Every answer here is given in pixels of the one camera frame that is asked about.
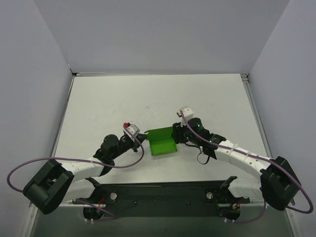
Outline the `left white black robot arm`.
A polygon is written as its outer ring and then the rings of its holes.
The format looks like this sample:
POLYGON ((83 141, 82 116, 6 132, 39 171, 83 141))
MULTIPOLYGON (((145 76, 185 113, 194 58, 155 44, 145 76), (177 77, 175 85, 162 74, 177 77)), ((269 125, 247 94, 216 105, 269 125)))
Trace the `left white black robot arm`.
POLYGON ((114 159, 132 149, 137 152, 139 143, 127 133, 121 138, 114 134, 104 138, 100 148, 88 162, 50 159, 26 184, 22 193, 43 214, 53 212, 62 202, 85 198, 96 203, 101 198, 101 190, 88 181, 110 172, 114 159))

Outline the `green paper box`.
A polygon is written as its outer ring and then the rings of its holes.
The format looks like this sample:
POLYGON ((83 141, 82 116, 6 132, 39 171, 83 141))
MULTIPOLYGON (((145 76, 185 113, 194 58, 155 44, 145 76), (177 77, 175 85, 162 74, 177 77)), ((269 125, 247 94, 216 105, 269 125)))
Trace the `green paper box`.
POLYGON ((164 127, 145 131, 152 156, 160 156, 177 152, 177 145, 172 138, 172 127, 164 127))

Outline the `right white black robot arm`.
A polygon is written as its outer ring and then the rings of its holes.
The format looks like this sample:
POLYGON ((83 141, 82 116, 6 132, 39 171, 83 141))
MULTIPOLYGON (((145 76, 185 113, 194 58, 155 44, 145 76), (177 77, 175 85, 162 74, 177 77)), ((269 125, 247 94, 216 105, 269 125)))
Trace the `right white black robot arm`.
POLYGON ((208 158, 227 162, 253 176, 235 178, 228 184, 235 198, 262 199, 276 210, 285 210, 301 189, 301 183, 288 161, 251 153, 223 136, 205 129, 199 118, 174 123, 172 138, 177 144, 190 142, 208 158))

